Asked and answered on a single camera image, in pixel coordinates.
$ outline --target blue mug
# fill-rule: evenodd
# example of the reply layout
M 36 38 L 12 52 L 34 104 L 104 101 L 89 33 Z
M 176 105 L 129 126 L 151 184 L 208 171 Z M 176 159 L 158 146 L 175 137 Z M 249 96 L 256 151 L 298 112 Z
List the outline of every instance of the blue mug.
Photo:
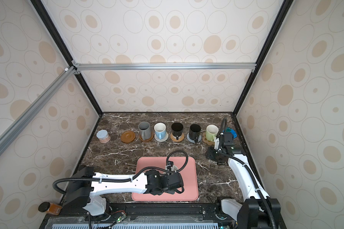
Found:
M 166 137 L 166 125 L 164 123 L 157 123 L 154 125 L 154 132 L 159 140 L 162 140 Z

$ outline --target wall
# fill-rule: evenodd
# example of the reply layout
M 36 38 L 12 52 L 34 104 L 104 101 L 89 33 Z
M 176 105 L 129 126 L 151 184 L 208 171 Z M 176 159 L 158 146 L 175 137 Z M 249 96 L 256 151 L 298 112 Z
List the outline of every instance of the wall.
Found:
M 0 156 L 0 229 L 38 228 L 38 205 L 59 203 L 52 183 L 73 174 L 98 119 L 76 82 L 71 76 Z
M 64 70 L 32 7 L 0 0 L 0 135 Z
M 108 111 L 233 111 L 251 70 L 83 71 Z
M 238 118 L 287 227 L 344 229 L 344 1 L 296 1 Z
M 255 62 L 278 0 L 43 0 L 78 63 Z

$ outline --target jar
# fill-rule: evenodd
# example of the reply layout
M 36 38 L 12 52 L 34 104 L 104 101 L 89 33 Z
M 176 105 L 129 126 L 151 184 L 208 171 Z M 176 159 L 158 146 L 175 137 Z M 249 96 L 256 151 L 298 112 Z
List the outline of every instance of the jar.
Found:
M 62 207 L 60 205 L 53 204 L 50 202 L 43 202 L 38 206 L 38 211 L 46 212 L 51 215 L 59 215 L 61 209 Z
M 108 135 L 108 132 L 106 130 L 98 131 L 96 136 L 101 143 L 106 143 L 110 140 L 110 136 Z

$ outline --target marble countertop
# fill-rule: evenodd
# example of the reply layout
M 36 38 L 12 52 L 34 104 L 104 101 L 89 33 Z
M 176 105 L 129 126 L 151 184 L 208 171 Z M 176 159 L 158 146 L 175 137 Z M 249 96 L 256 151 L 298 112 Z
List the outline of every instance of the marble countertop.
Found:
M 201 126 L 202 133 L 210 124 L 220 128 L 223 117 L 227 118 L 227 126 L 235 129 L 230 114 L 222 113 L 106 113 L 101 118 L 96 132 L 105 129 L 111 139 L 103 144 L 94 134 L 82 164 L 94 166 L 95 172 L 100 173 L 134 174 L 140 157 L 167 156 L 174 150 L 182 149 L 196 162 L 199 198 L 191 203 L 213 203 L 217 196 L 231 196 L 242 203 L 242 192 L 233 171 L 228 166 L 218 166 L 216 162 L 206 159 L 205 152 L 208 146 L 202 141 L 193 144 L 185 137 L 178 143 L 170 138 L 165 142 L 152 139 L 144 143 L 138 138 L 138 124 L 142 121 L 149 122 L 151 128 L 156 123 L 163 122 L 167 126 L 168 133 L 171 133 L 170 126 L 173 122 L 181 122 L 186 136 L 189 126 L 194 123 Z M 125 144 L 121 142 L 120 136 L 124 131 L 129 130 L 135 132 L 136 138 L 133 142 Z M 234 139 L 234 143 L 240 144 L 238 137 Z M 111 203 L 135 202 L 131 198 L 131 193 L 108 194 L 106 197 Z

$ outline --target gray coaster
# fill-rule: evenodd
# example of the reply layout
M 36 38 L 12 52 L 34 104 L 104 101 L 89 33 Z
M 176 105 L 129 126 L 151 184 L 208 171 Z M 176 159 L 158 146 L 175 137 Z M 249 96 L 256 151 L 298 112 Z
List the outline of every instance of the gray coaster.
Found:
M 195 143 L 195 141 L 194 140 L 191 140 L 190 139 L 190 136 L 187 134 L 187 139 L 188 139 L 188 141 L 189 142 L 191 142 L 191 143 Z
M 166 141 L 166 140 L 168 139 L 168 133 L 166 133 L 166 135 L 164 136 L 163 139 L 159 139 L 159 138 L 157 137 L 157 135 L 154 135 L 154 139 L 155 139 L 156 141 L 159 141 L 159 142 L 164 142 L 164 141 Z

